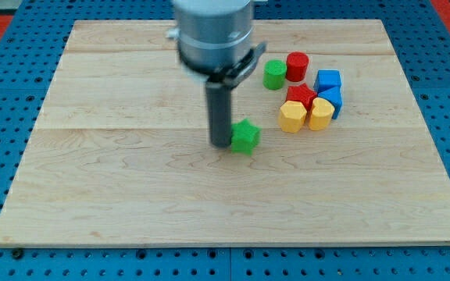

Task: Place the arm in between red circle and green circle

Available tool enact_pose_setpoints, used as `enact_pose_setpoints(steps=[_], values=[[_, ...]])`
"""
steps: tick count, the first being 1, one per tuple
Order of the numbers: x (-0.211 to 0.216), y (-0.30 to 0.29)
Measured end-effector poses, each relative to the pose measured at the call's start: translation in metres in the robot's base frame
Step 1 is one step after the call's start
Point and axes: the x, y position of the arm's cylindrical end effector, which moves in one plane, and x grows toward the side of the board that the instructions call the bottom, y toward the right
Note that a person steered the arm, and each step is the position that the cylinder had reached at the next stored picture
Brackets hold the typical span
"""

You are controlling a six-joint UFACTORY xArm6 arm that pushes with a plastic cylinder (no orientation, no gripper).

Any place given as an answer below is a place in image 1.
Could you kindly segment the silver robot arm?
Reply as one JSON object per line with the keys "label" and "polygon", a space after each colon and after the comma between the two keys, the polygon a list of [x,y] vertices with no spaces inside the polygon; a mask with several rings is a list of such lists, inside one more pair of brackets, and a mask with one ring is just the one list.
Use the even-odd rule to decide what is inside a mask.
{"label": "silver robot arm", "polygon": [[189,73],[231,88],[251,76],[267,43],[252,42],[250,0],[173,0],[172,7],[176,23],[166,36]]}

